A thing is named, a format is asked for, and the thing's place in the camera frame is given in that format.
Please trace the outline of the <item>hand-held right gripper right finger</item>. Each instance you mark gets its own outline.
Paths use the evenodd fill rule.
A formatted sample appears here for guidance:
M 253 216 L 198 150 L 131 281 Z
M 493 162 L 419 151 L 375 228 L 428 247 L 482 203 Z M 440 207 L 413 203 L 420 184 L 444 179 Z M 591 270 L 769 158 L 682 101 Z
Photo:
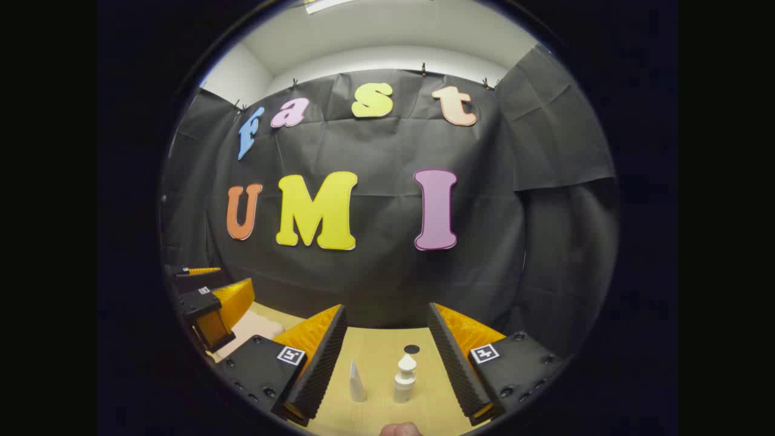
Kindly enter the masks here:
M 473 426 L 520 413 L 567 367 L 566 359 L 525 331 L 504 335 L 437 303 L 428 306 L 428 328 Z

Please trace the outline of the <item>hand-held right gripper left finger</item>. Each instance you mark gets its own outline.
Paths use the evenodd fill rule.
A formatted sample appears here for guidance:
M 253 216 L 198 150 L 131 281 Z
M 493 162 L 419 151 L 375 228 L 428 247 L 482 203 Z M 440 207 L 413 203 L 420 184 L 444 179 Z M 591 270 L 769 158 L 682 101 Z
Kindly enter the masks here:
M 307 427 L 326 395 L 347 328 L 345 306 L 335 305 L 274 339 L 252 335 L 216 369 L 256 411 Z

